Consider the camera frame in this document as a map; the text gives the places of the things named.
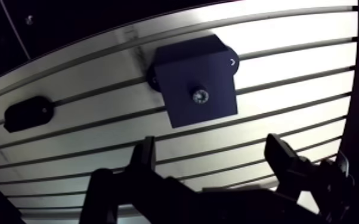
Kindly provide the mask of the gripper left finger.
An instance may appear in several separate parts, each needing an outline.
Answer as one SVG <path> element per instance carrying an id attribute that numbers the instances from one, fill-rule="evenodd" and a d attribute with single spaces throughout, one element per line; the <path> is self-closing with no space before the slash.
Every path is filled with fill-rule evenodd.
<path id="1" fill-rule="evenodd" d="M 122 172 L 92 172 L 80 223 L 117 223 L 118 207 L 132 204 L 150 223 L 195 223 L 197 193 L 175 178 L 163 178 L 154 169 L 154 137 L 134 147 Z"/>

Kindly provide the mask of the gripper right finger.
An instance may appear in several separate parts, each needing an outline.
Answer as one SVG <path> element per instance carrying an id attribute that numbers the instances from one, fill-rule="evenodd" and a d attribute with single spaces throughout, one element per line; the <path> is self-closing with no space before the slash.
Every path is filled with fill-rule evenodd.
<path id="1" fill-rule="evenodd" d="M 278 180 L 278 194 L 297 201 L 302 191 L 311 193 L 319 213 L 316 218 L 306 214 L 306 220 L 314 223 L 359 223 L 359 191 L 349 174 L 347 159 L 340 163 L 322 159 L 320 164 L 314 164 L 297 155 L 274 133 L 266 137 L 264 156 Z"/>

